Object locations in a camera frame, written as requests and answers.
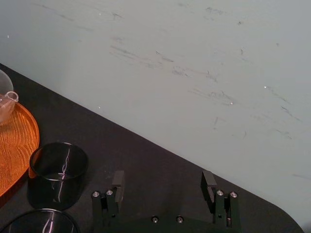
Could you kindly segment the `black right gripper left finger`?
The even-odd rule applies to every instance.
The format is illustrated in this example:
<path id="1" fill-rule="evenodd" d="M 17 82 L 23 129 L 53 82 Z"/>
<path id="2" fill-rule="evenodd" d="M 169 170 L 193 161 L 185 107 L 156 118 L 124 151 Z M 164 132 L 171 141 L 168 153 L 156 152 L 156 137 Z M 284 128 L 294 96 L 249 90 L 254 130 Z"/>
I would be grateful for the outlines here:
<path id="1" fill-rule="evenodd" d="M 93 229 L 114 230 L 119 223 L 119 213 L 124 195 L 124 171 L 114 173 L 112 185 L 104 192 L 93 191 L 92 217 Z"/>

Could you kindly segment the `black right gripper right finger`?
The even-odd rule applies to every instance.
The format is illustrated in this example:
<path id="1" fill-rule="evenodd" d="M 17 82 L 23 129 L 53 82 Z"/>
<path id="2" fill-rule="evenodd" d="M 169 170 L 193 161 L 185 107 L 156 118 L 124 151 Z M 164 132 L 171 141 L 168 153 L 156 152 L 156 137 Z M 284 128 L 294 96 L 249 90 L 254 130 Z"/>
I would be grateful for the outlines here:
<path id="1" fill-rule="evenodd" d="M 213 173 L 207 170 L 202 171 L 201 191 L 213 214 L 213 222 L 207 225 L 208 229 L 241 228 L 239 198 L 235 191 L 225 193 L 219 189 Z"/>

